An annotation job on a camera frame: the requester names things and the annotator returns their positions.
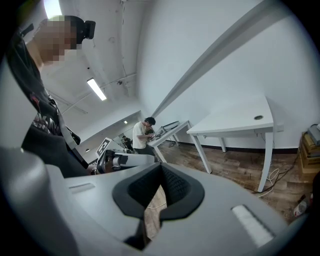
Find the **man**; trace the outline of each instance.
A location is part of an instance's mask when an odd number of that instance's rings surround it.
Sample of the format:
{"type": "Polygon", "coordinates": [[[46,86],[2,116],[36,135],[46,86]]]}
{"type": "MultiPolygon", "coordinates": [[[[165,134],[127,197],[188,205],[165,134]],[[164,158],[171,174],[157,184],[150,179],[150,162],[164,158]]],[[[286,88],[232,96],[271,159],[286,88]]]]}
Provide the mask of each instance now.
{"type": "Polygon", "coordinates": [[[23,34],[17,32],[6,51],[14,78],[38,112],[22,148],[38,155],[45,164],[59,167],[65,178],[89,175],[93,166],[88,166],[79,153],[70,150],[66,144],[61,133],[57,104],[46,92],[40,70],[44,65],[58,61],[66,50],[76,49],[84,38],[88,38],[84,28],[84,21],[75,16],[45,19],[27,46],[23,34]]]}
{"type": "Polygon", "coordinates": [[[147,145],[149,138],[154,136],[154,133],[145,134],[146,130],[156,124],[156,120],[153,117],[148,117],[144,122],[137,122],[133,127],[132,139],[133,148],[138,154],[155,156],[151,147],[147,145]]]}
{"type": "Polygon", "coordinates": [[[134,151],[134,149],[132,148],[132,140],[130,138],[127,138],[125,135],[122,136],[122,139],[124,140],[124,144],[126,145],[126,147],[131,150],[134,151]]]}

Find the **wooden floor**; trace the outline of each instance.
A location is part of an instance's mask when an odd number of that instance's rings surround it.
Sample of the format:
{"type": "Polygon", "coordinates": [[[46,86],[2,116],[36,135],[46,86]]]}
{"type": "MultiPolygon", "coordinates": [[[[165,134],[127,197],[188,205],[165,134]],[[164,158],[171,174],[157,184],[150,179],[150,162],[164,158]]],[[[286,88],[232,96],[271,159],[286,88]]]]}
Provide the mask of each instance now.
{"type": "MultiPolygon", "coordinates": [[[[159,146],[168,163],[206,172],[195,146],[180,144],[180,146],[169,147],[170,144],[171,142],[165,141],[159,146]]],[[[210,148],[203,148],[203,150],[210,163],[212,175],[225,177],[245,189],[257,191],[264,166],[264,154],[234,151],[223,153],[221,150],[210,148]]],[[[288,170],[295,158],[296,154],[273,154],[270,171],[277,168],[280,172],[288,170]]],[[[270,182],[267,181],[264,188],[268,188],[270,185],[270,182]]],[[[295,219],[293,209],[298,204],[297,201],[304,193],[311,191],[312,184],[299,180],[298,167],[295,165],[286,176],[276,183],[272,192],[260,197],[260,199],[279,212],[288,223],[291,223],[295,219]]],[[[160,188],[149,207],[155,208],[165,202],[165,193],[160,188]]],[[[166,208],[166,205],[156,209],[147,208],[145,211],[145,224],[150,239],[155,237],[160,228],[159,212],[164,208],[166,208]]]]}

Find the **black mesh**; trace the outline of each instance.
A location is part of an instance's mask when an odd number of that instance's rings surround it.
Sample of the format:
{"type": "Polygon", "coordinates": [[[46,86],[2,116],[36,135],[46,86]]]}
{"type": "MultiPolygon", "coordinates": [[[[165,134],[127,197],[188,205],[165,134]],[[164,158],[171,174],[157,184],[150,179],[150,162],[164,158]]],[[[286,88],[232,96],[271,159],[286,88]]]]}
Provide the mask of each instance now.
{"type": "Polygon", "coordinates": [[[199,181],[168,164],[155,163],[120,181],[112,191],[113,200],[123,214],[142,220],[160,185],[168,206],[160,212],[161,222],[186,218],[205,197],[199,181]]]}
{"type": "Polygon", "coordinates": [[[131,183],[128,187],[128,194],[147,208],[160,186],[160,181],[161,171],[160,168],[156,168],[131,183]]]}
{"type": "Polygon", "coordinates": [[[190,184],[167,168],[162,168],[162,173],[163,181],[161,185],[165,193],[167,206],[170,206],[183,199],[190,192],[190,184]]]}

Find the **white wall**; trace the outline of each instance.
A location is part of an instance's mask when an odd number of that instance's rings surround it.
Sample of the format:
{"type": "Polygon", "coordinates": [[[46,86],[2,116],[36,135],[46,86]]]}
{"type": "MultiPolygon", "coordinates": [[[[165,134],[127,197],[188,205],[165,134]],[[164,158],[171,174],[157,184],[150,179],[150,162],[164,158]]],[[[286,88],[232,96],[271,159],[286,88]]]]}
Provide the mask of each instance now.
{"type": "MultiPolygon", "coordinates": [[[[197,58],[257,1],[162,0],[150,5],[138,52],[137,95],[151,115],[197,58]]],[[[195,125],[211,111],[255,95],[268,99],[276,148],[296,148],[301,132],[320,122],[318,54],[293,15],[268,27],[223,59],[156,117],[195,125]]],[[[181,141],[192,142],[182,130],[181,141]]],[[[219,146],[215,138],[200,138],[219,146]]],[[[258,138],[227,138],[227,147],[264,148],[258,138]]]]}
{"type": "MultiPolygon", "coordinates": [[[[93,98],[97,96],[92,94],[89,97],[93,98]]],[[[106,127],[141,109],[141,104],[136,98],[127,98],[117,102],[108,102],[108,100],[101,101],[96,98],[93,100],[92,107],[94,109],[91,109],[90,113],[84,114],[76,110],[70,110],[63,115],[66,125],[81,138],[81,141],[87,140],[106,127]]],[[[79,108],[88,109],[81,107],[82,105],[80,103],[77,105],[79,108]]]]}
{"type": "Polygon", "coordinates": [[[115,140],[118,138],[118,135],[124,134],[127,137],[132,139],[132,129],[138,120],[139,113],[125,118],[127,124],[124,124],[122,121],[116,122],[109,127],[106,127],[103,130],[100,130],[94,136],[91,136],[87,140],[83,140],[80,145],[76,147],[80,155],[85,159],[87,163],[92,162],[97,158],[95,152],[102,143],[105,137],[115,140]]]}

